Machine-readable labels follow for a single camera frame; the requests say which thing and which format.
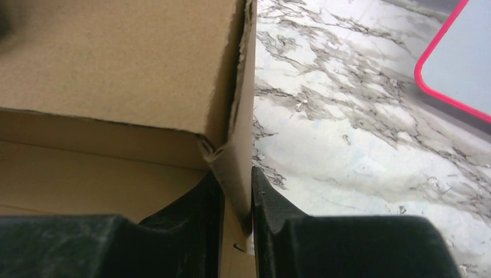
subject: pink rim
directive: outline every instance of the pink rim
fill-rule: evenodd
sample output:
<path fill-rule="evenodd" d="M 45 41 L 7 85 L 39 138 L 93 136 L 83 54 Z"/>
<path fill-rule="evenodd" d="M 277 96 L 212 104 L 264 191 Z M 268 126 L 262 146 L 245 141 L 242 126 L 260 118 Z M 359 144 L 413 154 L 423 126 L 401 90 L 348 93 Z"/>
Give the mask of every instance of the pink rim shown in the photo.
<path fill-rule="evenodd" d="M 423 55 L 421 55 L 421 58 L 419 58 L 419 60 L 416 63 L 416 67 L 415 67 L 415 73 L 414 73 L 415 81 L 416 81 L 416 84 L 421 88 L 421 90 L 423 92 L 425 92 L 425 93 L 427 93 L 427 94 L 429 94 L 435 98 L 438 98 L 438 99 L 440 99 L 440 100 L 442 100 L 442 101 L 444 101 L 450 105 L 453 105 L 453 106 L 457 107 L 458 109 L 466 111 L 467 113 L 472 114 L 472 115 L 476 116 L 477 118 L 480 118 L 482 120 L 485 120 L 485 121 L 491 123 L 491 116 L 490 115 L 488 115 L 484 112 L 481 112 L 479 110 L 476 110 L 476 109 L 474 109 L 474 108 L 472 108 L 466 104 L 463 104 L 457 100 L 454 100 L 453 98 L 450 98 L 450 97 L 448 97 L 448 96 L 446 96 L 446 95 L 444 95 L 438 91 L 433 90 L 432 88 L 428 87 L 428 85 L 426 85 L 426 83 L 424 82 L 423 77 L 421 75 L 421 69 L 423 68 L 424 62 L 426 62 L 426 60 L 430 56 L 433 49 L 435 49 L 435 47 L 438 45 L 440 40 L 443 38 L 445 33 L 448 31 L 450 26 L 453 24 L 453 22 L 455 21 L 457 16 L 459 16 L 460 12 L 464 9 L 464 7 L 466 6 L 466 4 L 468 2 L 469 2 L 469 0 L 461 0 L 459 2 L 459 4 L 455 8 L 455 10 L 452 12 L 452 14 L 448 17 L 448 19 L 446 20 L 446 22 L 444 23 L 444 25 L 442 26 L 440 31 L 438 31 L 435 38 L 431 41 L 428 48 L 424 51 Z"/>

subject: marble countertop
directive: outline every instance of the marble countertop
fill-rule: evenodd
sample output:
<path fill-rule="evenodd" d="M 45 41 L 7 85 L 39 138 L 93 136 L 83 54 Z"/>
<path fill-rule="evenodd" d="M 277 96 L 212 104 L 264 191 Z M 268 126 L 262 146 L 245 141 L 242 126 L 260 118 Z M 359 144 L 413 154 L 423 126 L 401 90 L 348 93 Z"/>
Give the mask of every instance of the marble countertop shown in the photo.
<path fill-rule="evenodd" d="M 491 126 L 423 94 L 442 25 L 382 0 L 259 0 L 254 164 L 311 215 L 428 218 L 491 277 Z"/>

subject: white marble table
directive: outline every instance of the white marble table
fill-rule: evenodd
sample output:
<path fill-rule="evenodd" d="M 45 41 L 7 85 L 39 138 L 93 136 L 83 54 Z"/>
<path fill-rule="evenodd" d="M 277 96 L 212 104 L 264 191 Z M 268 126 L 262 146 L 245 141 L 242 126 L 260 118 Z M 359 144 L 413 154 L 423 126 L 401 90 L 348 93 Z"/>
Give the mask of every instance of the white marble table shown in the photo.
<path fill-rule="evenodd" d="M 491 277 L 491 126 L 416 86 L 442 22 L 415 11 L 259 0 L 254 164 L 312 215 L 427 217 L 462 273 Z"/>

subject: cardboard box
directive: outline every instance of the cardboard box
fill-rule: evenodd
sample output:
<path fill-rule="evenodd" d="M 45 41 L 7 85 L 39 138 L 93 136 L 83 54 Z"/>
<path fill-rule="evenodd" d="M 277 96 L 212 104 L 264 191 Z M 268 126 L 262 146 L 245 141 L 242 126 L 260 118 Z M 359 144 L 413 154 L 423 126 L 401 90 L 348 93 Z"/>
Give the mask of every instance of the cardboard box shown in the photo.
<path fill-rule="evenodd" d="M 0 214 L 138 222 L 212 169 L 222 276 L 253 277 L 255 1 L 0 5 Z"/>

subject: corrugated cardboard edge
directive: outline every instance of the corrugated cardboard edge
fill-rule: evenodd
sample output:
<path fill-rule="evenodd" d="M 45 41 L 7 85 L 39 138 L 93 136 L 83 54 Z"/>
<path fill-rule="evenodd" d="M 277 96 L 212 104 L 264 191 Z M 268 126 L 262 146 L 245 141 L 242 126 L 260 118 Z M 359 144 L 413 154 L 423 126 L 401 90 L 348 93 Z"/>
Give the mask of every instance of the corrugated cardboard edge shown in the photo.
<path fill-rule="evenodd" d="M 240 41 L 237 85 L 230 114 L 228 141 L 211 152 L 201 138 L 203 157 L 208 162 L 227 197 L 227 206 L 236 215 L 225 215 L 234 239 L 248 250 L 252 234 L 251 169 L 252 109 L 254 104 L 255 33 L 257 0 L 245 4 L 244 32 Z"/>

